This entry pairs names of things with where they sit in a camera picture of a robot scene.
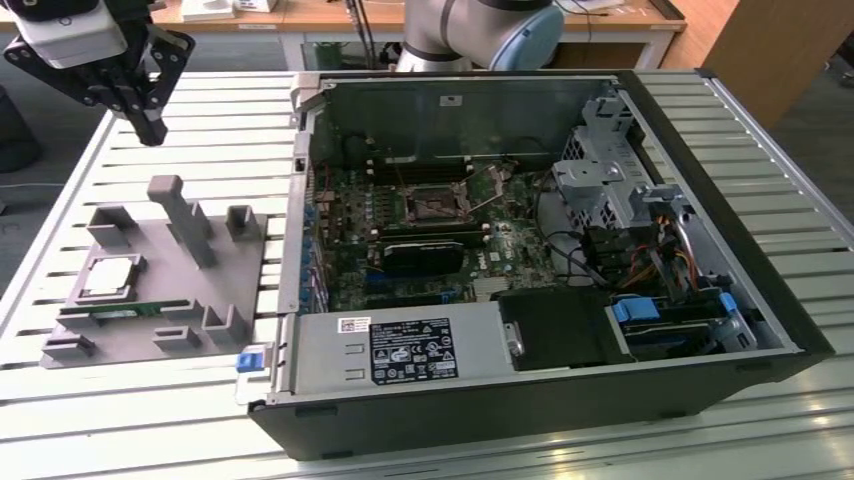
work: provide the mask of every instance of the warning label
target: warning label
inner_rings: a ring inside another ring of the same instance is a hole
[[[458,376],[448,318],[372,325],[372,378],[377,385]]]

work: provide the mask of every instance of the floor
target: floor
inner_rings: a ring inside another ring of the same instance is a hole
[[[201,46],[189,71],[286,68],[275,41],[254,43],[249,52],[243,51],[249,49],[217,48],[218,42],[207,42],[205,36],[199,37]],[[10,38],[0,35],[0,45],[9,41]],[[854,185],[851,153],[854,149],[854,89],[843,88],[839,81],[847,68],[841,62],[832,62],[829,71],[819,76],[772,133],[820,188],[854,220],[854,192],[851,187]],[[9,90],[46,150],[31,167],[13,174],[0,174],[0,200],[7,204],[0,215],[3,292],[61,188],[2,186],[33,182],[65,183],[103,116],[103,109],[82,107],[2,61],[0,85]]]

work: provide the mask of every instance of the white table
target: white table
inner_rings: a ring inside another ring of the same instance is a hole
[[[166,111],[173,132],[154,149],[126,122],[102,122],[0,302],[2,478],[718,480],[840,478],[854,468],[851,225],[727,91],[693,72],[642,78],[839,351],[797,377],[690,418],[300,463],[235,403],[234,356],[43,370],[42,343],[91,244],[82,225],[95,205],[117,202],[135,218],[163,218],[145,194],[155,174],[182,175],[209,214],[238,201],[273,216],[254,333],[273,340],[290,78],[187,74]]]

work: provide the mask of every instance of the black cable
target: black cable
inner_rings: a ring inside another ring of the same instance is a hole
[[[362,25],[369,34],[369,47],[370,47],[372,58],[369,59],[368,67],[369,67],[369,70],[377,70],[377,49],[374,46],[374,31],[372,30],[372,22],[369,22],[369,12],[365,9],[365,3],[362,2],[362,0],[357,0],[357,7],[360,10]]]
[[[585,19],[588,20],[588,45],[585,45],[585,50],[582,51],[582,67],[585,67],[588,66],[588,57],[590,56],[590,44],[593,43],[593,22],[590,20],[590,10],[588,10],[588,7],[578,3],[578,0],[573,0],[573,3],[585,10]]]
[[[514,156],[513,156],[513,154],[512,154],[512,153],[508,153],[508,152],[513,151],[513,148],[514,148],[514,147],[517,146],[517,144],[520,144],[522,141],[529,141],[529,142],[532,142],[534,145],[537,145],[537,147],[542,150],[542,154],[544,154],[544,155],[548,155],[548,154],[550,153],[550,152],[549,152],[549,149],[546,148],[546,144],[544,144],[544,141],[542,141],[540,138],[537,138],[537,137],[534,137],[534,136],[532,136],[532,135],[524,135],[524,136],[521,136],[521,137],[517,137],[517,138],[510,142],[510,146],[509,146],[509,148],[506,148],[506,149],[505,149],[505,153],[502,154],[502,157],[504,157],[505,159],[510,160],[510,162],[512,162],[514,165],[520,165],[520,164],[521,164],[521,161],[520,161],[520,159],[514,158]]]
[[[570,238],[574,238],[576,240],[581,240],[582,239],[582,234],[578,232],[570,232],[569,230],[556,230],[554,232],[552,232],[546,238],[552,238],[558,234],[564,234]]]
[[[549,179],[550,174],[552,174],[552,169],[546,170],[542,176],[541,184],[537,189],[537,197],[534,199],[534,224],[537,225],[537,233],[540,234],[541,238],[544,239],[544,242],[546,243],[552,251],[554,251],[558,255],[566,258],[569,262],[572,262],[576,266],[578,266],[578,268],[581,268],[585,271],[585,273],[590,276],[593,281],[597,282],[597,284],[600,284],[600,286],[606,288],[613,288],[613,285],[602,277],[602,275],[600,275],[600,272],[597,272],[593,268],[590,268],[590,265],[588,265],[581,260],[573,258],[573,256],[569,253],[561,250],[558,246],[552,242],[552,239],[544,233],[544,226],[540,224],[540,202],[544,197],[544,187],[546,185],[546,180]]]
[[[357,0],[346,0],[348,13],[350,14],[350,20],[353,22],[353,26],[357,30],[357,34],[360,35],[360,40],[362,41],[362,48],[365,49],[365,61],[368,63],[368,68],[372,70],[372,49],[369,47],[369,41],[365,37],[365,27],[362,25],[362,18],[360,17],[360,10],[357,8]]]
[[[570,258],[576,258],[573,257],[573,255],[576,255],[576,252],[581,252],[581,250],[582,250],[582,247],[576,247],[573,250],[570,250]],[[568,272],[566,283],[570,283],[570,281],[573,281],[573,277],[590,278],[590,275],[578,275],[573,273],[573,262],[568,262],[566,272]]]
[[[593,43],[593,22],[590,20],[590,17],[608,17],[609,14],[590,13],[590,10],[588,10],[588,7],[585,7],[581,3],[578,3],[578,0],[570,0],[570,1],[576,4],[578,8],[581,8],[585,11],[585,13],[578,13],[569,10],[564,5],[561,5],[560,0],[556,0],[556,5],[558,5],[558,8],[564,10],[564,13],[566,13],[568,15],[584,15],[585,19],[588,20],[588,44],[585,45],[585,50],[582,51],[582,66],[584,66],[588,63],[588,56],[590,53],[590,44]]]

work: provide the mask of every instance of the gray robot arm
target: gray robot arm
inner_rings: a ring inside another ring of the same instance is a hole
[[[408,0],[398,71],[544,66],[564,32],[552,0]]]
[[[83,105],[106,105],[131,122],[145,145],[163,143],[162,111],[195,47],[189,35],[153,24],[154,3],[0,0],[21,33],[3,50],[7,61]]]

